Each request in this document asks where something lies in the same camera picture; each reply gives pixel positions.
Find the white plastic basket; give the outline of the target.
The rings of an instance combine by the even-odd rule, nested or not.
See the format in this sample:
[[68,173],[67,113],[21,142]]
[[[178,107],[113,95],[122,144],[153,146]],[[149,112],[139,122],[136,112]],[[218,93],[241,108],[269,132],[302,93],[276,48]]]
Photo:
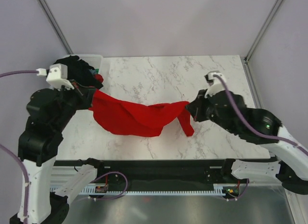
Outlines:
[[99,74],[99,71],[103,67],[103,57],[98,54],[76,54],[80,59],[87,62],[90,66],[94,68],[94,70],[89,70],[92,75]]

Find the red t shirt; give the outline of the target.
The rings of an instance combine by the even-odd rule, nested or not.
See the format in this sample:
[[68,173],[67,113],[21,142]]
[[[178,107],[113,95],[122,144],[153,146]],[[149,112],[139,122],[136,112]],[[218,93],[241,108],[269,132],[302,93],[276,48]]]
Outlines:
[[163,128],[177,119],[187,137],[194,134],[187,101],[142,105],[115,99],[99,90],[93,96],[94,120],[106,131],[116,135],[157,137]]

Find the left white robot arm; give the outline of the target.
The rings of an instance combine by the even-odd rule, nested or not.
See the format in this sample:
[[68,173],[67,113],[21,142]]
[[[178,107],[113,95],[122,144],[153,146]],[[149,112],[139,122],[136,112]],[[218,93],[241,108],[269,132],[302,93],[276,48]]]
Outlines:
[[84,161],[81,169],[61,188],[50,191],[52,169],[63,141],[62,132],[78,110],[92,106],[96,88],[73,83],[72,89],[41,89],[26,106],[29,117],[18,140],[18,163],[24,174],[20,210],[11,224],[61,224],[78,194],[92,181],[105,178],[103,162]]

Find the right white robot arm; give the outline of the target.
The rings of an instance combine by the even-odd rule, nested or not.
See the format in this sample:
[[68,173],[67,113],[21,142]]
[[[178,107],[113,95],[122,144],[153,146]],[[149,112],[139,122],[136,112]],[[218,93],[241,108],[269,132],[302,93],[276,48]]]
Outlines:
[[308,150],[295,141],[271,112],[249,108],[242,96],[225,90],[214,95],[200,90],[186,109],[194,121],[209,120],[240,139],[267,149],[277,158],[268,163],[227,159],[220,170],[223,181],[279,181],[283,188],[307,195]]

